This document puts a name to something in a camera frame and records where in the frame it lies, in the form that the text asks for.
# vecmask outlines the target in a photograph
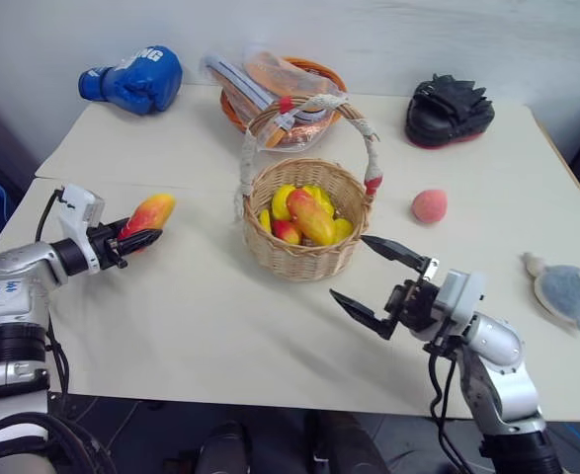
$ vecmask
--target blue stuffed toy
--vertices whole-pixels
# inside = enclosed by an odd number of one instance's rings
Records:
[[[532,254],[523,256],[534,277],[534,292],[546,310],[580,330],[580,269],[569,265],[548,267]]]

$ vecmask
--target basket handle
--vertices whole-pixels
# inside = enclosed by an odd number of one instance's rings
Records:
[[[257,134],[270,120],[275,119],[278,115],[280,115],[281,120],[289,119],[298,111],[305,109],[336,111],[362,134],[367,154],[369,155],[369,163],[365,171],[366,196],[369,202],[373,201],[377,188],[381,185],[383,173],[377,165],[377,151],[374,146],[374,142],[376,140],[379,141],[379,137],[367,123],[364,116],[348,103],[347,98],[330,94],[285,96],[270,104],[248,123],[243,148],[241,149],[239,196],[235,200],[236,208],[240,215],[243,213],[243,197],[249,197],[252,194],[252,184],[256,176],[254,159],[257,154]]]

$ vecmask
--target mango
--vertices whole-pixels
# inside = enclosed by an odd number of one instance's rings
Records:
[[[308,193],[310,193],[316,202],[320,204],[320,206],[327,211],[327,213],[333,217],[333,214],[336,213],[336,209],[331,203],[331,197],[327,194],[325,190],[320,188],[319,186],[307,185],[302,187]]]
[[[154,195],[143,201],[119,232],[119,239],[124,239],[144,229],[161,229],[175,207],[172,195]]]
[[[300,245],[302,233],[293,222],[288,220],[275,220],[272,222],[275,237],[293,245]]]
[[[334,220],[333,224],[336,226],[336,237],[334,241],[336,244],[342,242],[353,233],[353,224],[347,219],[340,217]]]
[[[306,190],[290,193],[288,210],[293,222],[316,245],[331,245],[336,237],[336,226],[325,209]]]
[[[272,197],[272,216],[275,220],[291,220],[286,200],[295,189],[296,187],[293,185],[282,185],[274,193]]]
[[[272,232],[272,225],[270,223],[270,211],[267,209],[263,209],[259,214],[259,223],[261,227],[266,229],[268,232]]]

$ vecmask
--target shoe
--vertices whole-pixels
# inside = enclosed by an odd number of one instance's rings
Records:
[[[200,450],[195,474],[249,474],[252,443],[245,427],[226,422],[210,433]]]
[[[494,120],[485,88],[474,81],[457,81],[450,75],[433,75],[422,82],[408,105],[406,135],[415,145],[437,148],[467,141],[484,132]]]

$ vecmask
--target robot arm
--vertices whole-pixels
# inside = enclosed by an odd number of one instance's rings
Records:
[[[0,254],[0,452],[7,451],[11,442],[18,452],[24,452],[25,445],[41,444],[39,440],[44,445],[50,433],[75,435],[46,417],[46,330],[51,343],[57,344],[49,320],[50,292],[82,272],[126,267],[125,255],[152,244],[162,233],[146,229],[119,240],[127,219],[101,224],[104,203],[100,197],[73,185],[55,196],[62,203],[59,219],[66,238]],[[3,427],[9,419],[14,423]]]
[[[384,308],[388,316],[382,320],[358,301],[331,290],[336,301],[384,339],[391,338],[397,323],[407,327],[426,342],[431,376],[439,356],[458,363],[463,397],[483,434],[481,454],[492,459],[499,474],[561,473],[539,411],[538,393],[525,368],[522,340],[508,323],[474,310],[483,299],[484,276],[449,271],[437,287],[430,280],[438,260],[421,257],[393,241],[362,239],[385,258],[418,272],[419,279],[395,287]],[[437,423],[441,441],[443,421]],[[469,472],[468,466],[459,467]]]

